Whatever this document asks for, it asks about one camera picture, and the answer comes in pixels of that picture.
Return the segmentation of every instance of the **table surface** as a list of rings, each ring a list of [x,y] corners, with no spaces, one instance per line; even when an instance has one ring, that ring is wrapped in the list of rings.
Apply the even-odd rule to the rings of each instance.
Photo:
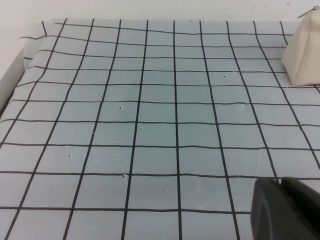
[[[320,191],[290,22],[56,22],[0,119],[0,239],[252,239],[257,178]]]

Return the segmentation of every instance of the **black plastic object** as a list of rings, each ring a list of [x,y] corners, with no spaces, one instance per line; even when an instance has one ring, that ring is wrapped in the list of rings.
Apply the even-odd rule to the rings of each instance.
[[[291,177],[258,179],[251,226],[254,240],[320,240],[320,194]]]

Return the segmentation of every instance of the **black grid line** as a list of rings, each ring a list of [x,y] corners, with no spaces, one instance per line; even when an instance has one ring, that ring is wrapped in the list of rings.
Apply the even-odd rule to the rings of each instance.
[[[10,122],[14,121],[15,118],[8,118],[0,121],[0,123],[3,122]],[[18,122],[26,122],[26,123],[54,123],[55,120],[28,120],[28,119],[17,119]],[[94,120],[58,120],[57,123],[95,123]],[[184,122],[177,122],[174,121],[97,121],[99,124],[177,124],[177,125],[185,125],[185,124],[200,124],[200,125],[213,125],[213,126],[219,126],[219,125],[233,125],[233,126],[257,126],[257,123],[239,123],[239,122],[203,122],[203,121],[184,121]],[[311,127],[320,127],[320,124],[274,124],[274,123],[265,123],[260,122],[260,125],[265,126],[273,126],[273,127],[299,127],[299,126],[311,126]]]
[[[90,29],[90,32],[89,32],[89,34],[88,34],[88,39],[90,39],[91,30],[92,30],[92,28]],[[85,46],[85,48],[84,48],[83,57],[82,57],[82,59],[81,59],[81,62],[80,62],[79,67],[78,67],[78,70],[77,70],[77,72],[75,73],[75,76],[74,76],[72,82],[74,82],[74,81],[76,80],[76,78],[77,78],[79,69],[81,68],[81,65],[82,65],[82,63],[83,63],[83,60],[84,60],[84,58],[85,58],[84,54],[86,53],[86,50],[87,50],[87,47],[88,47],[88,43],[89,43],[89,42],[87,42],[87,44],[86,44],[86,46]],[[57,125],[57,123],[58,123],[58,119],[59,119],[59,117],[60,117],[60,115],[61,115],[61,113],[62,113],[62,110],[63,110],[63,108],[64,108],[64,105],[66,104],[66,101],[67,101],[67,99],[68,99],[68,96],[69,96],[69,93],[70,93],[71,88],[72,88],[72,84],[70,85],[70,87],[68,88],[68,90],[67,90],[67,92],[66,92],[65,100],[63,101],[63,103],[62,103],[62,105],[61,105],[61,107],[60,107],[59,113],[58,113],[58,115],[57,115],[57,117],[56,117],[56,120],[55,120],[53,126],[52,126],[52,129],[51,129],[51,131],[50,131],[50,133],[49,133],[49,136],[48,136],[48,138],[47,138],[47,140],[46,140],[46,143],[44,144],[44,147],[43,147],[43,149],[42,149],[42,151],[41,151],[41,154],[40,154],[40,156],[39,156],[39,158],[38,158],[38,160],[37,160],[37,162],[36,162],[36,165],[35,165],[34,170],[33,170],[33,174],[31,175],[31,177],[30,177],[30,179],[29,179],[29,181],[28,181],[27,187],[26,187],[26,189],[25,189],[25,192],[24,192],[23,197],[22,197],[22,199],[21,199],[21,202],[20,202],[20,204],[19,204],[19,207],[20,207],[20,208],[22,207],[22,205],[23,205],[23,203],[24,203],[24,201],[25,201],[25,199],[26,199],[26,196],[27,196],[28,191],[29,191],[29,189],[30,189],[31,182],[32,182],[32,180],[33,180],[33,178],[34,178],[34,176],[35,176],[34,173],[37,171],[37,168],[38,168],[38,166],[39,166],[39,164],[40,164],[40,161],[41,161],[41,159],[42,159],[42,157],[43,157],[43,155],[44,155],[44,153],[45,153],[45,151],[46,151],[46,148],[47,148],[48,143],[49,143],[49,141],[50,141],[50,139],[51,139],[51,136],[53,135],[53,132],[54,132],[54,130],[55,130],[55,128],[56,128],[56,125]],[[19,213],[20,213],[20,209],[18,209],[18,210],[16,211],[16,214],[15,214],[13,220],[12,220],[12,223],[11,223],[11,225],[10,225],[10,228],[9,228],[9,230],[8,230],[6,236],[5,236],[5,239],[6,239],[6,240],[7,240],[7,239],[9,238],[9,236],[10,236],[10,233],[11,233],[11,231],[12,231],[13,226],[15,225],[15,222],[16,222],[16,220],[17,220],[17,217],[18,217]]]
[[[83,53],[83,54],[86,53],[86,49],[87,49],[87,46],[88,46],[88,43],[89,43],[90,34],[91,34],[91,31],[92,31],[93,25],[94,25],[94,19],[92,20],[92,25],[91,25],[91,28],[90,28],[90,33],[89,33],[88,42],[87,42],[87,45],[86,45],[86,47],[85,47],[85,50],[84,50],[84,53]],[[121,20],[119,21],[117,41],[119,40],[120,29],[121,29]],[[113,67],[113,65],[114,65],[114,62],[115,62],[116,53],[117,53],[117,47],[118,47],[118,45],[116,44],[116,45],[115,45],[115,48],[114,48],[114,55],[113,55],[114,57],[113,57],[113,59],[112,59],[112,63],[111,63],[110,69],[112,69],[112,67]],[[80,186],[81,186],[81,183],[82,183],[82,180],[83,180],[83,177],[84,177],[83,173],[84,173],[85,170],[86,170],[86,165],[87,165],[87,162],[88,162],[88,158],[89,158],[89,154],[90,154],[90,151],[91,151],[92,143],[93,143],[93,141],[94,141],[95,132],[96,132],[97,125],[98,125],[98,119],[99,119],[99,117],[100,117],[102,104],[103,104],[104,98],[105,98],[105,96],[106,96],[106,92],[107,92],[107,87],[108,87],[108,83],[109,83],[109,80],[110,80],[110,76],[111,76],[111,70],[110,70],[110,72],[109,72],[107,81],[106,81],[106,83],[105,83],[103,96],[102,96],[102,99],[101,99],[101,101],[100,101],[98,113],[97,113],[97,116],[96,116],[96,121],[95,121],[95,124],[94,124],[94,127],[93,127],[91,139],[90,139],[90,143],[89,143],[88,150],[87,150],[87,153],[86,153],[86,156],[85,156],[85,160],[84,160],[84,162],[83,162],[82,171],[81,171],[82,174],[80,175],[79,182],[78,182],[78,185],[77,185],[75,194],[74,194],[74,199],[73,199],[73,202],[72,202],[72,207],[71,207],[70,215],[69,215],[69,218],[68,218],[68,222],[67,222],[66,227],[65,227],[65,231],[64,231],[64,235],[63,235],[63,240],[65,240],[65,239],[67,238],[67,235],[68,235],[68,231],[69,231],[71,219],[72,219],[72,216],[73,216],[73,213],[74,213],[73,209],[75,208],[76,201],[77,201],[78,194],[79,194],[79,190],[80,190]]]
[[[64,28],[64,26],[65,26],[64,24],[63,24],[62,27],[61,27],[61,30],[60,30],[60,32],[59,32],[59,35],[61,34],[61,32],[62,32],[62,30],[63,30],[63,28]],[[59,39],[59,37],[56,38],[56,41],[55,41],[55,43],[54,43],[54,45],[53,45],[53,49],[56,47],[57,42],[58,42],[58,39]],[[48,61],[47,61],[47,63],[46,63],[46,67],[48,67],[49,62],[50,62],[50,60],[51,60],[51,57],[52,57],[52,54],[50,54],[50,56],[49,56],[49,58],[48,58]],[[44,69],[42,75],[40,76],[40,78],[39,78],[37,81],[39,81],[39,80],[44,76],[45,72],[46,72],[46,69]],[[0,149],[1,149],[1,147],[3,146],[3,142],[4,142],[4,141],[6,140],[6,138],[8,137],[11,129],[13,128],[13,126],[15,125],[15,123],[17,122],[17,119],[18,119],[18,117],[20,116],[21,112],[23,111],[23,109],[24,109],[25,106],[27,105],[28,100],[29,100],[30,97],[31,97],[31,94],[32,94],[33,90],[35,89],[35,86],[36,86],[36,83],[35,83],[34,86],[32,87],[32,89],[31,89],[31,91],[30,91],[30,93],[29,93],[29,96],[28,96],[27,101],[26,101],[26,102],[24,103],[24,105],[22,106],[21,110],[19,111],[18,115],[16,116],[15,120],[13,121],[12,125],[10,126],[10,128],[9,128],[9,130],[7,131],[6,135],[4,136],[3,141],[2,141],[2,143],[0,144]],[[9,227],[7,233],[6,233],[6,236],[5,236],[5,238],[4,238],[5,240],[7,240],[7,239],[9,238],[9,235],[10,235],[10,233],[11,233],[11,231],[12,231],[12,228],[13,228],[16,220],[17,220],[17,217],[18,217],[18,215],[19,215],[19,212],[20,212],[20,209],[21,209],[21,207],[22,207],[22,204],[23,204],[23,202],[24,202],[24,200],[25,200],[25,198],[26,198],[26,196],[27,196],[27,193],[28,193],[28,190],[29,190],[29,187],[30,187],[30,184],[31,184],[31,181],[32,181],[33,176],[34,176],[34,175],[31,175],[31,178],[30,178],[30,180],[29,180],[29,182],[28,182],[28,185],[27,185],[27,187],[26,187],[26,190],[25,190],[25,192],[24,192],[24,194],[23,194],[23,197],[22,197],[22,199],[21,199],[21,202],[20,202],[20,204],[19,204],[19,208],[18,208],[18,210],[16,211],[16,213],[15,213],[15,215],[14,215],[14,218],[13,218],[11,224],[10,224],[10,227]]]
[[[13,99],[10,103],[17,101],[17,102],[26,102],[23,99]],[[61,100],[28,100],[28,102],[32,103],[62,103]],[[100,103],[99,101],[66,101],[67,103]],[[138,101],[135,100],[123,100],[123,101],[104,101],[104,103],[137,103]],[[148,104],[174,104],[174,102],[158,102],[158,101],[140,101],[141,103],[148,103]],[[200,105],[211,105],[212,103],[208,102],[178,102],[179,104],[200,104]],[[234,105],[234,104],[242,104],[242,105],[250,105],[249,102],[228,102],[228,103],[215,103],[215,105]],[[255,102],[252,103],[253,105],[264,105],[264,106],[288,106],[285,103],[263,103],[263,102]],[[291,104],[291,106],[312,106],[312,107],[320,107],[320,104]]]
[[[176,181],[178,200],[179,240],[182,240],[181,215],[181,186],[180,186],[180,156],[179,156],[179,126],[178,126],[178,99],[177,99],[177,71],[176,71],[176,21],[173,21],[173,71],[174,71],[174,114],[175,114],[175,145],[176,145]]]
[[[202,37],[201,21],[199,21],[199,28],[200,28],[200,39],[201,39],[201,45],[202,45],[202,52],[203,52],[206,76],[207,76],[208,85],[209,85],[209,88],[210,88],[210,97],[211,97],[211,102],[212,102],[212,110],[213,110],[213,114],[214,114],[214,121],[215,121],[215,123],[218,123],[218,117],[217,117],[217,112],[216,112],[216,108],[215,108],[215,100],[214,100],[214,95],[213,95],[213,91],[212,91],[212,87],[211,87],[210,76],[209,76],[209,72],[208,72],[206,51],[205,51],[205,48],[203,47],[204,43],[203,43],[203,37]],[[219,125],[218,124],[216,124],[216,132],[217,132],[217,136],[218,136],[218,140],[219,140],[219,148],[220,148],[220,153],[221,153],[221,158],[222,158],[222,164],[223,164],[223,169],[224,169],[226,185],[227,185],[227,189],[228,189],[228,195],[229,195],[230,207],[231,207],[232,217],[233,217],[233,222],[234,222],[235,234],[236,234],[236,238],[238,240],[240,240],[238,222],[237,222],[237,217],[236,217],[236,213],[235,213],[234,200],[232,198],[230,181],[229,181],[229,176],[228,176],[228,169],[227,169],[227,164],[226,164],[226,160],[225,160],[224,150],[222,148],[222,140],[221,140],[220,129],[219,129]]]
[[[229,33],[229,23],[228,23],[228,21],[226,22],[226,27],[227,27],[227,31],[228,31],[228,33]],[[237,60],[235,51],[234,51],[233,46],[232,46],[232,42],[231,42],[230,35],[228,36],[228,39],[229,39],[229,43],[230,43],[230,46],[231,46],[231,50],[232,50],[232,53],[233,53],[233,56],[234,56],[234,60],[235,60],[236,66],[237,66],[237,68],[238,68],[238,70],[239,70],[239,73],[240,73],[240,76],[241,76],[241,80],[242,80],[243,85],[244,85],[244,87],[245,87],[245,91],[246,91],[246,93],[247,93],[247,96],[248,96],[248,99],[249,99],[249,102],[250,102],[250,105],[251,105],[251,108],[252,108],[252,112],[253,112],[255,121],[256,121],[257,126],[258,126],[258,128],[259,128],[259,132],[260,132],[260,135],[261,135],[261,139],[262,139],[262,141],[263,141],[263,144],[264,144],[264,146],[265,146],[265,149],[266,149],[266,152],[267,152],[269,161],[270,161],[270,165],[271,165],[271,168],[272,168],[272,172],[273,172],[273,174],[274,174],[274,177],[277,178],[278,176],[277,176],[277,173],[276,173],[276,170],[275,170],[274,163],[273,163],[273,161],[272,161],[272,157],[271,157],[271,154],[270,154],[270,151],[269,151],[269,147],[268,147],[268,145],[267,145],[267,142],[266,142],[265,136],[264,136],[264,134],[263,134],[263,131],[262,131],[260,122],[259,122],[259,120],[258,120],[258,116],[257,116],[256,110],[255,110],[255,107],[254,107],[254,105],[253,105],[253,103],[252,103],[252,100],[251,100],[251,96],[250,96],[248,87],[247,87],[246,82],[245,82],[245,80],[244,80],[244,77],[243,77],[243,75],[242,75],[242,71],[241,71],[241,69],[240,69],[240,66],[239,66],[239,63],[238,63],[238,60]]]
[[[255,23],[254,21],[253,21],[253,25],[254,25],[254,31],[255,31],[255,33],[257,33],[256,23]],[[320,169],[320,163],[319,163],[319,161],[318,161],[318,158],[317,158],[317,156],[316,156],[316,154],[315,154],[315,151],[313,150],[313,148],[312,148],[312,146],[311,146],[311,143],[310,143],[310,141],[309,141],[309,139],[308,139],[305,131],[303,130],[302,126],[300,125],[300,121],[299,121],[299,119],[298,119],[298,117],[297,117],[297,115],[296,115],[296,113],[295,113],[295,110],[294,110],[293,107],[291,106],[291,104],[290,104],[290,102],[289,102],[289,100],[288,100],[288,98],[287,98],[287,95],[286,95],[286,93],[285,93],[285,90],[284,90],[283,87],[281,86],[281,84],[280,84],[280,82],[279,82],[279,80],[278,80],[278,78],[277,78],[277,75],[275,74],[275,72],[274,72],[274,70],[273,70],[273,68],[272,68],[272,66],[271,66],[271,64],[270,64],[270,62],[269,62],[269,60],[268,60],[268,58],[267,58],[267,56],[266,56],[266,54],[265,54],[265,51],[264,51],[263,48],[261,47],[261,44],[260,44],[258,35],[256,34],[255,37],[256,37],[256,40],[257,40],[257,42],[258,42],[258,44],[259,44],[259,46],[260,46],[261,52],[263,53],[263,56],[265,57],[265,60],[266,60],[266,62],[268,63],[269,68],[270,68],[271,71],[272,71],[272,74],[273,74],[273,76],[274,76],[274,79],[276,80],[279,88],[281,89],[281,92],[282,92],[282,94],[283,94],[283,96],[284,96],[284,98],[285,98],[285,101],[287,102],[288,106],[290,107],[290,110],[292,111],[292,114],[293,114],[293,116],[294,116],[294,119],[295,119],[296,123],[299,125],[298,127],[299,127],[299,129],[301,130],[301,132],[302,132],[302,134],[303,134],[303,136],[304,136],[304,138],[305,138],[305,140],[306,140],[306,142],[307,142],[307,144],[308,144],[308,146],[309,146],[309,148],[310,148],[310,150],[311,150],[311,152],[312,152],[312,155],[313,155],[313,157],[314,157],[314,160],[315,160],[318,168]]]
[[[142,83],[143,83],[143,79],[144,79],[144,69],[145,69],[145,62],[146,62],[148,26],[149,26],[149,21],[146,21],[142,71],[141,71],[141,78],[140,78],[139,96],[138,96],[137,108],[136,108],[136,114],[135,114],[134,133],[133,133],[132,151],[131,151],[131,159],[130,159],[130,169],[129,169],[129,175],[128,175],[128,184],[127,184],[127,189],[126,189],[126,197],[125,197],[125,205],[124,205],[121,240],[124,240],[125,235],[126,235],[127,216],[128,216],[130,190],[131,190],[132,171],[133,171],[134,159],[135,159],[135,149],[136,149],[136,140],[137,140],[137,130],[138,130],[138,121],[139,121],[139,110],[140,110],[140,102],[141,102]]]
[[[44,35],[47,36],[47,30],[46,30],[46,27],[45,27],[45,23],[44,23],[44,21],[42,21],[41,23],[42,23]]]

